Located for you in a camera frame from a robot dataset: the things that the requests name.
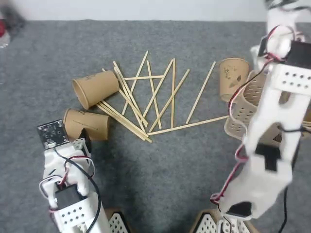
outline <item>gray carpet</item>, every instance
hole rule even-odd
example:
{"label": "gray carpet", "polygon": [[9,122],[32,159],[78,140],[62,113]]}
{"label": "gray carpet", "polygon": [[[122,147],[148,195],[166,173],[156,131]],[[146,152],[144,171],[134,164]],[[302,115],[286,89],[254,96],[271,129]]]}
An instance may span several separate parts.
{"label": "gray carpet", "polygon": [[[305,24],[300,28],[311,30]],[[69,107],[81,109],[72,78],[100,72],[102,67],[112,69],[113,60],[126,77],[134,76],[146,50],[155,75],[163,74],[176,58],[176,83],[191,69],[175,98],[178,126],[186,121],[211,63],[232,56],[251,62],[249,48],[264,32],[264,23],[243,22],[27,23],[0,50],[0,232],[56,232],[48,203],[38,190],[44,156],[36,126],[62,118]],[[171,92],[171,73],[168,77],[158,94],[160,109]],[[139,81],[134,95],[145,109],[151,97],[149,81]],[[108,101],[118,110],[124,105],[119,95]],[[191,121],[224,115],[226,104],[218,97],[215,69]],[[126,116],[136,121],[130,109]],[[164,128],[170,127],[170,117],[168,110]],[[154,108],[147,119],[150,123],[155,119]],[[104,206],[120,207],[138,233],[188,232],[200,210],[214,208],[209,196],[219,191],[235,164],[233,152],[239,142],[225,134],[224,122],[153,136],[150,144],[112,121],[109,141],[93,144],[95,181]],[[311,143],[305,140],[289,188],[285,233],[311,228],[310,150]],[[263,233],[275,233],[282,221],[279,197],[253,223]]]}

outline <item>toppled paper cup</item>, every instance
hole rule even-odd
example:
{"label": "toppled paper cup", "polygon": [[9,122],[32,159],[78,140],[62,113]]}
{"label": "toppled paper cup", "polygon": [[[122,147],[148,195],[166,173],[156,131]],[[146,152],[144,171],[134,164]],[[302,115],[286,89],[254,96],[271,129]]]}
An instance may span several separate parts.
{"label": "toppled paper cup", "polygon": [[119,91],[118,79],[112,71],[72,80],[74,92],[85,109]]}
{"label": "toppled paper cup", "polygon": [[64,124],[70,139],[79,138],[83,128],[86,129],[92,141],[108,139],[109,116],[67,109]]}

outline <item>circuit board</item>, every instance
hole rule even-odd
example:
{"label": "circuit board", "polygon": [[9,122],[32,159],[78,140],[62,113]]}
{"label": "circuit board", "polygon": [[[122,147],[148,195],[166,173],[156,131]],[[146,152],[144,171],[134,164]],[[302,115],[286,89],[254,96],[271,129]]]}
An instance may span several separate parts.
{"label": "circuit board", "polygon": [[44,149],[50,149],[69,142],[61,119],[39,125],[37,129]]}

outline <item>pile of chopsticks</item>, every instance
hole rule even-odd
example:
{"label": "pile of chopsticks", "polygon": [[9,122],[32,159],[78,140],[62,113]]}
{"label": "pile of chopsticks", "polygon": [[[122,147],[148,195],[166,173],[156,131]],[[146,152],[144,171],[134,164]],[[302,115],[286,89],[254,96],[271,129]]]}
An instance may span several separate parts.
{"label": "pile of chopsticks", "polygon": [[[119,113],[117,110],[115,110],[110,104],[108,104],[105,100],[99,102],[97,104],[97,107],[100,108],[102,111],[104,111],[106,114],[108,114],[109,116],[111,116],[112,118],[114,118],[116,121],[118,121],[120,124],[122,124],[124,127],[126,127],[128,130],[130,130],[131,132],[133,132],[136,136],[138,136],[140,139],[142,140],[146,140],[150,143],[152,143],[152,140],[149,138],[150,135],[154,135],[154,134],[159,134],[159,133],[166,133],[166,132],[170,132],[170,131],[175,131],[175,130],[180,130],[180,129],[184,129],[184,128],[188,128],[188,127],[192,127],[192,126],[196,126],[196,125],[201,125],[201,124],[206,124],[206,123],[210,123],[210,122],[214,122],[217,120],[221,120],[224,118],[227,118],[228,116],[222,116],[222,117],[218,117],[218,118],[214,118],[214,119],[210,119],[210,120],[205,120],[205,121],[200,121],[200,122],[196,122],[193,124],[189,124],[189,121],[191,119],[191,116],[194,112],[194,109],[201,97],[201,94],[209,80],[209,77],[214,69],[214,66],[216,64],[216,62],[214,62],[211,66],[210,71],[208,72],[208,75],[203,83],[203,86],[199,92],[199,95],[197,96],[197,99],[190,111],[190,114],[188,116],[188,119],[186,121],[186,124],[183,126],[178,126],[178,127],[174,127],[174,97],[177,93],[177,91],[179,90],[179,88],[181,87],[181,85],[183,84],[184,80],[186,79],[186,77],[188,76],[190,69],[187,69],[187,71],[185,72],[183,78],[181,79],[181,81],[179,82],[179,84],[175,87],[175,59],[172,59],[169,63],[169,65],[167,66],[165,72],[163,75],[157,75],[157,76],[153,76],[151,73],[151,68],[150,68],[150,63],[147,60],[147,68],[148,68],[148,74],[149,76],[145,76],[145,77],[140,77],[140,72],[142,70],[143,65],[146,62],[146,58],[148,55],[148,51],[146,51],[141,64],[139,66],[138,72],[136,74],[135,77],[132,78],[125,78],[121,71],[120,68],[118,67],[117,63],[114,61],[114,71],[118,77],[118,80],[120,82],[121,85],[121,89],[119,90],[119,93],[122,95],[122,97],[126,100],[124,108],[122,113]],[[170,96],[170,98],[167,100],[166,104],[164,105],[163,109],[161,111],[159,111],[158,109],[158,104],[156,101],[156,95],[159,91],[159,89],[162,86],[162,83],[164,82],[170,68],[173,66],[173,81],[172,81],[172,94]],[[153,83],[153,79],[155,78],[160,78],[160,82],[158,84],[158,86],[154,87],[154,83]],[[133,96],[133,91],[135,88],[135,85],[137,83],[137,80],[143,80],[143,79],[149,79],[150,81],[150,86],[151,86],[151,91],[152,91],[152,97],[145,109],[145,111],[142,113],[142,111],[139,109],[139,106],[137,105],[134,96]],[[131,88],[129,88],[129,86],[127,85],[126,80],[134,80]],[[155,106],[155,112],[156,112],[156,119],[153,122],[153,124],[151,125],[149,132],[147,133],[145,128],[148,127],[148,122],[146,121],[145,117],[150,109],[150,107],[152,106],[152,104],[154,104]],[[125,111],[127,109],[127,106],[130,105],[130,107],[132,108],[134,115],[138,121],[139,127],[137,125],[135,125],[133,122],[131,122],[130,120],[128,120],[124,114]],[[161,124],[161,117],[163,116],[164,112],[166,111],[166,109],[168,108],[168,106],[171,105],[172,110],[171,110],[171,128],[169,129],[165,129],[165,130],[161,130],[162,129],[162,124]],[[152,132],[153,129],[155,128],[155,126],[158,125],[160,128],[160,131],[155,131]]]}

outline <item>perforated plate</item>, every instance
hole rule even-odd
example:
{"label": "perforated plate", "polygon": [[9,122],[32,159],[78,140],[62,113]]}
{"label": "perforated plate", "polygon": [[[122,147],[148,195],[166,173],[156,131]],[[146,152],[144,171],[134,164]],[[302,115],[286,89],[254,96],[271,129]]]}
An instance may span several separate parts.
{"label": "perforated plate", "polygon": [[97,194],[93,193],[89,198],[56,211],[54,217],[60,230],[72,228],[95,217]]}
{"label": "perforated plate", "polygon": [[309,69],[278,64],[274,74],[271,80],[275,88],[311,95],[311,71]]}
{"label": "perforated plate", "polygon": [[112,233],[128,233],[122,217],[118,213],[114,213],[109,220],[109,225]]}
{"label": "perforated plate", "polygon": [[[231,222],[231,233],[250,233],[244,222],[237,221],[234,219],[230,220]],[[227,221],[223,221],[223,231],[224,233],[229,233],[230,224]]]}
{"label": "perforated plate", "polygon": [[210,214],[205,214],[195,233],[216,233],[217,227]]}

